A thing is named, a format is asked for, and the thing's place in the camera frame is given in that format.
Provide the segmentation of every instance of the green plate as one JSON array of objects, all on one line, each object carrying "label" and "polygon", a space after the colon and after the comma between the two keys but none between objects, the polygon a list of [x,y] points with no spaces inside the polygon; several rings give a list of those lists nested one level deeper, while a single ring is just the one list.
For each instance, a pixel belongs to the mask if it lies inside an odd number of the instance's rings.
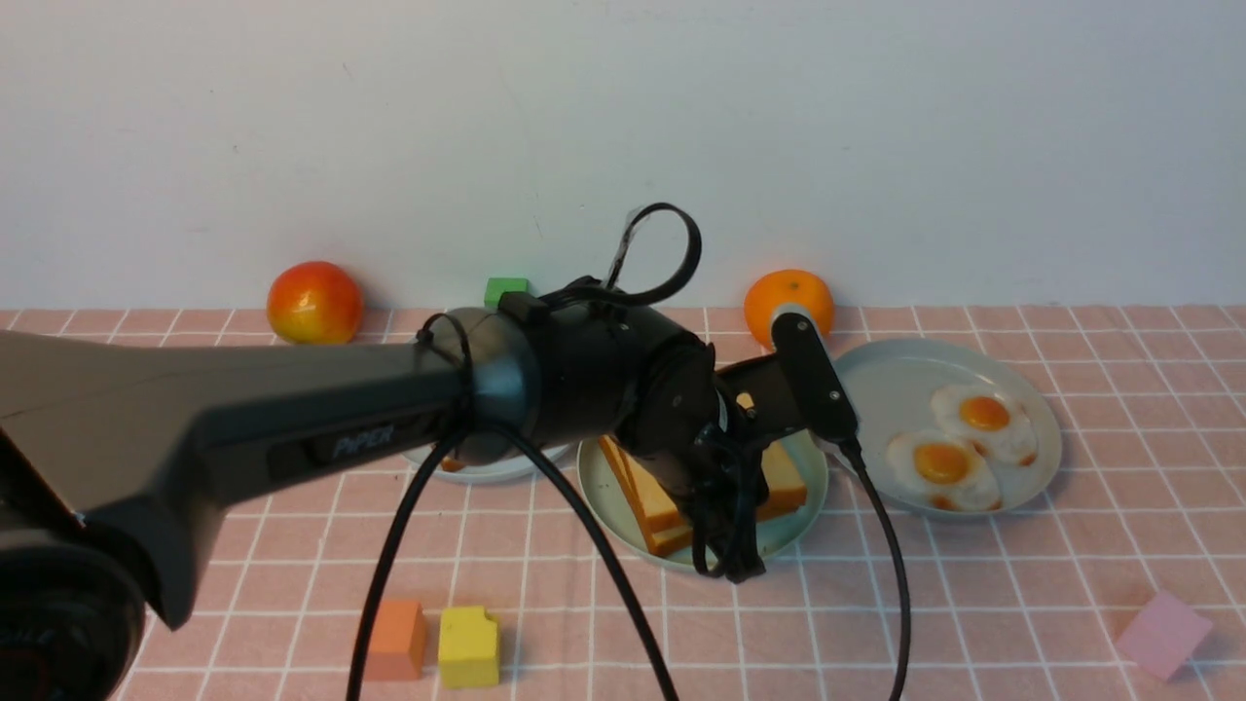
[{"label": "green plate", "polygon": [[[826,456],[814,446],[807,432],[790,436],[781,443],[809,487],[809,499],[796,513],[758,525],[758,552],[763,560],[786,550],[809,532],[814,522],[817,520],[817,513],[822,504],[826,503],[826,489],[830,483]],[[614,478],[614,472],[606,462],[606,456],[602,454],[597,441],[586,441],[579,445],[577,471],[584,501],[606,530],[650,563],[675,570],[695,572],[692,548],[684,548],[668,558],[657,558],[649,554],[644,545],[644,538],[640,535],[640,527],[637,525],[632,508],[627,503],[627,497],[623,496],[618,479]],[[713,564],[714,555],[709,554],[708,560]]]}]

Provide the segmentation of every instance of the table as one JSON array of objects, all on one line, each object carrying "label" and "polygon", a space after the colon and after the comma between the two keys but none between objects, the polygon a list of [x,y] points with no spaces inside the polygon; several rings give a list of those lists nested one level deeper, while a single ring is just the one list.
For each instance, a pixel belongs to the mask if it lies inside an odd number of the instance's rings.
[{"label": "table", "polygon": [[[407,341],[434,310],[370,311],[360,341]],[[667,309],[723,362],[761,352],[738,309]],[[1246,306],[840,308],[835,354],[922,334],[1024,375],[1064,427],[1065,464],[1024,509],[973,524],[893,519],[913,593],[911,701],[1246,697]],[[0,311],[0,327],[128,345],[277,342],[260,310]],[[573,471],[567,472],[573,477]],[[338,700],[373,563],[411,469],[400,458],[233,512],[196,616],[148,629],[116,699]],[[878,700],[897,604],[881,533],[842,472],[812,532],[744,586],[624,567],[682,699]],[[1170,684],[1111,641],[1158,590],[1215,623]],[[430,486],[389,595],[503,624],[503,684],[425,680],[365,699],[616,701],[657,685],[622,604],[545,479]]]}]

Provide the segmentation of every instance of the egg white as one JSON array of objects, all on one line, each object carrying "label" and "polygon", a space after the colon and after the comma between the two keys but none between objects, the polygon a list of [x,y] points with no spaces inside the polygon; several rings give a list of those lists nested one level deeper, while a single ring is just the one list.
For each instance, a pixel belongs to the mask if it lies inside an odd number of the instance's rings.
[{"label": "egg white", "polygon": [[[991,397],[1008,412],[1008,426],[999,431],[982,431],[964,423],[961,405],[974,397]],[[988,461],[1006,466],[1028,466],[1038,456],[1038,437],[1025,408],[1012,397],[987,385],[948,385],[931,396],[934,423],[952,436],[966,438],[979,447]]]},{"label": "egg white", "polygon": [[[923,478],[917,472],[913,452],[930,443],[948,443],[959,448],[969,462],[969,472],[964,478],[953,484],[934,484]],[[999,483],[987,468],[987,462],[964,438],[933,430],[901,433],[887,443],[886,464],[902,492],[898,497],[910,502],[934,508],[946,508],[939,502],[947,502],[959,512],[991,512],[999,508]]]}]

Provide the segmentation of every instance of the egg yolk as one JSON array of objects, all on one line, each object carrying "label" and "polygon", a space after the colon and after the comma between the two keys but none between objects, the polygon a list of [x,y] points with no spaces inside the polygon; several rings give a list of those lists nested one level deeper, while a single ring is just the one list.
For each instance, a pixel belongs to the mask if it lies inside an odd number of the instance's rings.
[{"label": "egg yolk", "polygon": [[934,484],[954,484],[969,474],[969,458],[948,443],[927,443],[913,449],[917,474]]},{"label": "egg yolk", "polygon": [[978,431],[999,431],[1008,426],[1008,410],[994,397],[973,397],[961,403],[961,421]]}]

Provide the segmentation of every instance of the plate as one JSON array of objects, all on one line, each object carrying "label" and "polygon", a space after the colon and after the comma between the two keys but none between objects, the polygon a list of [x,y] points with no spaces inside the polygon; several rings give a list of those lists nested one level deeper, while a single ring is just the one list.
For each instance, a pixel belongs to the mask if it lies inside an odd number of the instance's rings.
[{"label": "plate", "polygon": [[[432,447],[425,446],[424,448],[407,451],[406,453],[402,453],[402,457],[406,458],[412,467],[419,468],[431,452]],[[569,452],[571,446],[559,446],[557,448],[545,451],[545,456],[546,458],[549,458],[551,463],[557,464],[558,461],[563,459],[563,457],[566,457]],[[432,473],[432,477],[456,484],[493,484],[497,482],[518,479],[523,476],[532,474],[536,469],[537,467],[526,456],[518,456],[516,458],[507,458],[506,461],[498,461],[487,466],[467,467],[456,473],[447,473],[446,471],[437,468],[436,472]]]},{"label": "plate", "polygon": [[939,519],[977,519],[998,513],[942,512],[910,502],[897,496],[895,478],[886,469],[883,452],[897,433],[938,430],[930,400],[944,385],[993,386],[1013,397],[1029,415],[1038,438],[1038,459],[1015,471],[991,468],[1003,498],[1001,510],[1015,509],[1034,499],[1055,478],[1063,451],[1060,425],[1043,396],[998,361],[943,340],[897,337],[849,350],[835,362],[835,371],[861,420],[860,438],[870,478],[878,494],[897,507]]},{"label": "plate", "polygon": [[[826,503],[826,489],[830,476],[826,467],[826,456],[819,451],[809,438],[809,433],[801,432],[781,441],[782,447],[791,456],[792,464],[805,478],[809,487],[809,498],[805,506],[796,513],[787,514],[764,524],[758,524],[758,553],[763,560],[774,558],[786,550],[809,532],[817,513]],[[644,545],[644,537],[640,535],[640,527],[635,523],[635,515],[627,503],[627,497],[619,488],[614,471],[606,462],[601,446],[597,441],[586,441],[579,445],[579,457],[577,461],[579,488],[588,503],[588,509],[611,534],[622,540],[632,552],[642,559],[670,568],[694,573],[693,550],[684,548],[667,558],[658,558],[649,554]],[[706,563],[713,565],[716,560],[711,553],[706,553]]]}]

